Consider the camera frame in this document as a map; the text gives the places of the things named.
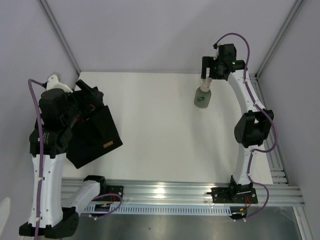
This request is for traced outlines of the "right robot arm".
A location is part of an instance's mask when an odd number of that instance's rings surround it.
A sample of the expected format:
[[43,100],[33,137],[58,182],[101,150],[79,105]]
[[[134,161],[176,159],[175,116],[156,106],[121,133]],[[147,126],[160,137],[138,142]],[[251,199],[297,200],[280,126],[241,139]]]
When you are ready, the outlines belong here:
[[274,113],[260,102],[245,61],[237,59],[235,45],[214,44],[213,47],[217,55],[202,58],[201,79],[205,87],[211,80],[226,80],[235,93],[242,116],[234,127],[234,138],[239,144],[235,171],[227,187],[213,187],[209,195],[215,204],[257,204],[251,165],[269,135]]

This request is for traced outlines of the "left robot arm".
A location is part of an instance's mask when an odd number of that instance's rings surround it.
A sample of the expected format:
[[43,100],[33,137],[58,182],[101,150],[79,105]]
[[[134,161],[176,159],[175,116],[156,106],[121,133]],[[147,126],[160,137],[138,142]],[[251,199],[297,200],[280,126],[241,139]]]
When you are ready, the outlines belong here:
[[84,81],[73,90],[52,75],[42,84],[40,98],[32,97],[36,112],[29,136],[34,187],[28,221],[19,235],[38,239],[72,236],[85,207],[108,195],[106,179],[89,175],[70,198],[61,199],[63,167],[70,161],[81,168],[122,144],[104,94]]

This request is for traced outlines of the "black canvas bag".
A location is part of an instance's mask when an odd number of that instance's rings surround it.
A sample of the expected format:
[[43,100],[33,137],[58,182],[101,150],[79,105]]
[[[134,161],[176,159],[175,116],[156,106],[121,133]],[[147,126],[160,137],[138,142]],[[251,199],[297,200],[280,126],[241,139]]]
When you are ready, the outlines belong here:
[[67,141],[66,158],[80,169],[122,145],[111,111],[103,105],[87,121],[75,122]]

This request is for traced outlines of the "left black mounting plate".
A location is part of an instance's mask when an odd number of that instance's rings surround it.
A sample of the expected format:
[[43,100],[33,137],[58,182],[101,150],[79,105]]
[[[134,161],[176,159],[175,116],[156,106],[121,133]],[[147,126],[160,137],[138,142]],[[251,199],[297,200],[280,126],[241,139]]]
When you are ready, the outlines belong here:
[[124,195],[124,187],[122,185],[108,185],[106,187],[106,194],[113,194],[113,195],[108,195],[105,196],[103,199],[107,202],[119,202],[120,199],[118,196],[115,196],[115,194],[119,195],[119,196],[123,196]]

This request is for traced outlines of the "black mounting plate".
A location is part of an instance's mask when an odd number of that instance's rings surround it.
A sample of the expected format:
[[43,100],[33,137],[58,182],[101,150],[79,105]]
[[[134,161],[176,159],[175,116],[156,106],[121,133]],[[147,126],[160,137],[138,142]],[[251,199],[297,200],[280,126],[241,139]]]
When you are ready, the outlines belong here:
[[103,199],[107,202],[119,202],[120,199],[118,196],[115,196],[115,194],[119,195],[119,196],[123,196],[124,195],[124,187],[122,185],[108,185],[106,187],[106,194],[113,194],[113,195],[108,195],[105,196]]
[[206,193],[215,204],[257,204],[258,197],[253,188],[250,192],[232,193],[228,187],[213,187]]

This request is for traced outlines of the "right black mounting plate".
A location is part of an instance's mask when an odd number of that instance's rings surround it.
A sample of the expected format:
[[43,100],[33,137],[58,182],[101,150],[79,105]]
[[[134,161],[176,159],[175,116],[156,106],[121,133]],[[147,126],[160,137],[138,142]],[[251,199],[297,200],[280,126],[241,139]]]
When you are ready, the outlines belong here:
[[213,187],[206,193],[215,204],[257,204],[258,197],[253,188],[250,192],[232,193],[228,187]]

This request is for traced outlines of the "left frame post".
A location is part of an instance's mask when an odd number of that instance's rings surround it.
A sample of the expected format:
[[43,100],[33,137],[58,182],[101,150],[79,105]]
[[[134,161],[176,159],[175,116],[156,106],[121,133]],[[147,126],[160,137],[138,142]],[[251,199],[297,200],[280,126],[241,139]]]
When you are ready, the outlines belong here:
[[70,45],[68,44],[63,31],[61,30],[61,27],[48,3],[47,0],[38,0],[37,1],[41,10],[43,11],[44,16],[46,17],[50,27],[52,28],[58,42],[60,43],[66,57],[68,58],[68,61],[70,62],[72,68],[76,72],[76,74],[79,76],[81,73],[81,68],[72,52],[72,49],[70,48]]

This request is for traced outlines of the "frame post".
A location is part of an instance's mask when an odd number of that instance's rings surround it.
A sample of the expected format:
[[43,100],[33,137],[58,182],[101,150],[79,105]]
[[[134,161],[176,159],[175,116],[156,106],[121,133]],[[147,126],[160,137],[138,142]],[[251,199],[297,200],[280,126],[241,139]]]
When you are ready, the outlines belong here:
[[278,30],[272,44],[268,48],[266,55],[263,57],[262,62],[260,63],[257,72],[255,73],[255,77],[259,79],[264,71],[267,69],[267,66],[273,59],[274,55],[276,54],[278,48],[280,47],[281,43],[285,39],[287,33],[289,32],[291,26],[293,25],[295,19],[297,18],[298,14],[302,10],[306,0],[295,0],[293,6],[291,7],[290,11],[288,12],[287,16],[285,17],[284,22],[282,23],[280,29]]
[[66,57],[68,58],[68,61],[70,62],[72,68],[76,72],[76,74],[79,76],[81,73],[81,68],[72,52],[72,49],[70,48],[70,45],[68,44],[63,31],[61,30],[61,27],[48,3],[47,0],[38,0],[37,1],[41,10],[43,11],[44,16],[46,17],[50,27],[52,28],[58,42],[60,43]]

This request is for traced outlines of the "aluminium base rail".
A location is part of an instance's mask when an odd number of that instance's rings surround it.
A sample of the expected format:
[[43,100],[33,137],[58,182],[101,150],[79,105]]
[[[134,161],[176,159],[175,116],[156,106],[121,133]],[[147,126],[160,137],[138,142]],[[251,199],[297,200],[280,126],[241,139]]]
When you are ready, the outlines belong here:
[[[211,195],[211,188],[222,188],[222,183],[167,182],[146,180],[106,180],[109,186],[123,186],[124,202],[137,205],[187,205],[204,206],[213,204],[220,193]],[[268,185],[268,191],[259,185],[254,186],[262,206],[269,196],[268,207],[304,207],[302,192],[297,186]]]

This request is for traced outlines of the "right frame post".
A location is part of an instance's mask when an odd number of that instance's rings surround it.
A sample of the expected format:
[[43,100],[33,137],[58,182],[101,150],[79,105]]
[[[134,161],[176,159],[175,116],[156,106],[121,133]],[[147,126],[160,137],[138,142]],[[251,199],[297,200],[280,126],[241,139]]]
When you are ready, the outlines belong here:
[[287,16],[285,17],[284,22],[282,23],[280,29],[278,30],[272,44],[268,48],[266,55],[263,57],[262,62],[260,63],[257,72],[255,73],[255,77],[259,79],[264,71],[267,69],[267,66],[273,59],[274,55],[276,54],[278,48],[280,47],[281,43],[285,39],[287,33],[289,32],[291,26],[293,25],[295,19],[297,18],[298,14],[302,10],[306,0],[295,0],[293,6],[291,7],[290,11],[288,12]]

